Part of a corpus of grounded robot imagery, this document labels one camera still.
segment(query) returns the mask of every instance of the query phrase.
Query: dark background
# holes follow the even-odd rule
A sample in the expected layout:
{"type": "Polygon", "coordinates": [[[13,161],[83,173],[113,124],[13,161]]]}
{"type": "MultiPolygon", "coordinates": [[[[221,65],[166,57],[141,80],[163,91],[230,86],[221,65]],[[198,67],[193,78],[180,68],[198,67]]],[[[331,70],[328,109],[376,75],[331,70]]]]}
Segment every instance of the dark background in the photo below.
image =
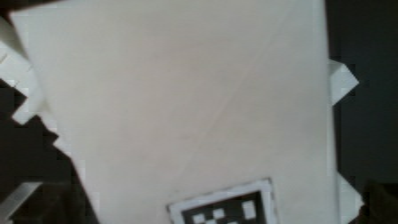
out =
{"type": "MultiPolygon", "coordinates": [[[[0,1],[0,14],[51,2],[0,1]]],[[[342,62],[358,86],[333,106],[337,169],[356,191],[363,183],[398,183],[398,1],[326,0],[330,59],[342,62]]],[[[0,201],[24,181],[79,184],[56,136],[35,118],[10,120],[22,96],[0,82],[0,201]]]]}

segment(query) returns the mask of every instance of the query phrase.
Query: qr code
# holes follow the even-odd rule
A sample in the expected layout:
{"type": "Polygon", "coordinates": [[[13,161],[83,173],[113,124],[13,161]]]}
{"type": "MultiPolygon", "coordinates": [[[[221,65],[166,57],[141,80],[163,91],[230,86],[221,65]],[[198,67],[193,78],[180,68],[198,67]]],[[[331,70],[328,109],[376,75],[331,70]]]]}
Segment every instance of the qr code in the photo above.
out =
{"type": "Polygon", "coordinates": [[[275,224],[269,181],[260,180],[168,205],[173,224],[275,224]]]}

